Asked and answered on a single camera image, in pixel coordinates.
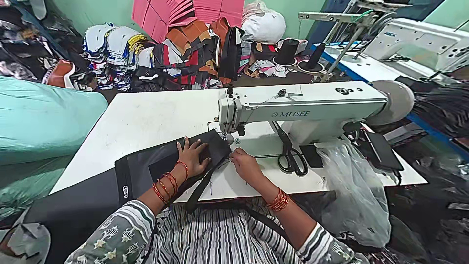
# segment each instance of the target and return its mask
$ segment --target thread spool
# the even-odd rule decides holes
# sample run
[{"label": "thread spool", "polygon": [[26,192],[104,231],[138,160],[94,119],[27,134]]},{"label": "thread spool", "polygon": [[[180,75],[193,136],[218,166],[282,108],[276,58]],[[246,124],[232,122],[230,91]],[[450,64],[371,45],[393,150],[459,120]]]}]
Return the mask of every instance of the thread spool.
[{"label": "thread spool", "polygon": [[295,53],[298,45],[300,45],[300,42],[296,39],[285,40],[273,62],[284,67],[294,65],[296,63]]},{"label": "thread spool", "polygon": [[316,47],[308,61],[301,61],[298,63],[298,68],[306,72],[321,72],[324,69],[324,66],[318,62],[324,50],[325,43],[321,43]]}]

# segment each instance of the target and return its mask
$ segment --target woman's right hand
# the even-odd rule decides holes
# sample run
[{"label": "woman's right hand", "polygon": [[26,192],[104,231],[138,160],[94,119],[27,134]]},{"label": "woman's right hand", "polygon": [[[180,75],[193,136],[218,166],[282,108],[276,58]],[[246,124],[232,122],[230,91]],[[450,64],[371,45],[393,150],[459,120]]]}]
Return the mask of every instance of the woman's right hand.
[{"label": "woman's right hand", "polygon": [[256,188],[266,179],[257,163],[256,158],[249,155],[242,148],[237,148],[230,154],[230,161],[236,167],[236,171],[251,187]]}]

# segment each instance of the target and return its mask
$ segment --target teal fabric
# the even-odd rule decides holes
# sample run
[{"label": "teal fabric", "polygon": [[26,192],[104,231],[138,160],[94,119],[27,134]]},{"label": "teal fabric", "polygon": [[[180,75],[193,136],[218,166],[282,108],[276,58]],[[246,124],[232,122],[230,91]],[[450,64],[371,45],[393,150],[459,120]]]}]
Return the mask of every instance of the teal fabric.
[{"label": "teal fabric", "polygon": [[106,108],[100,93],[0,76],[0,165],[74,154]]},{"label": "teal fabric", "polygon": [[72,158],[0,166],[0,221],[48,195]]}]

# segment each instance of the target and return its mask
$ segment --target red bangle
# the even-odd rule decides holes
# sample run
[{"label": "red bangle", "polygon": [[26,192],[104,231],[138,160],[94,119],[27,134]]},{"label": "red bangle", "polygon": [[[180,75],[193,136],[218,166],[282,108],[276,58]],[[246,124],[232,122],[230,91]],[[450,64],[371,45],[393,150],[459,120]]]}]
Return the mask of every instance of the red bangle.
[{"label": "red bangle", "polygon": [[166,190],[166,186],[163,184],[161,179],[157,183],[160,183],[161,187],[163,187],[163,190],[165,190],[166,194],[168,195],[168,200],[171,199],[171,195],[169,194],[168,190]]},{"label": "red bangle", "polygon": [[153,191],[156,193],[156,195],[158,196],[158,198],[159,198],[163,203],[168,203],[168,201],[166,201],[166,199],[161,195],[161,193],[159,193],[158,188],[156,188],[156,183],[153,183]]},{"label": "red bangle", "polygon": [[181,163],[181,164],[184,166],[184,168],[186,169],[186,179],[184,180],[184,181],[186,181],[187,178],[189,178],[189,172],[188,172],[188,169],[187,169],[187,165],[186,165],[186,163],[184,163],[184,162],[182,162],[182,161],[178,161],[178,162],[176,163],[176,165],[179,164],[179,163]]},{"label": "red bangle", "polygon": [[272,201],[272,203],[267,204],[267,206],[274,212],[282,211],[288,205],[289,198],[290,197],[279,188],[277,197]]},{"label": "red bangle", "polygon": [[163,175],[168,178],[169,182],[171,182],[171,185],[173,186],[174,193],[176,193],[177,192],[177,181],[176,181],[176,178],[174,177],[174,175],[170,172],[166,172]]}]

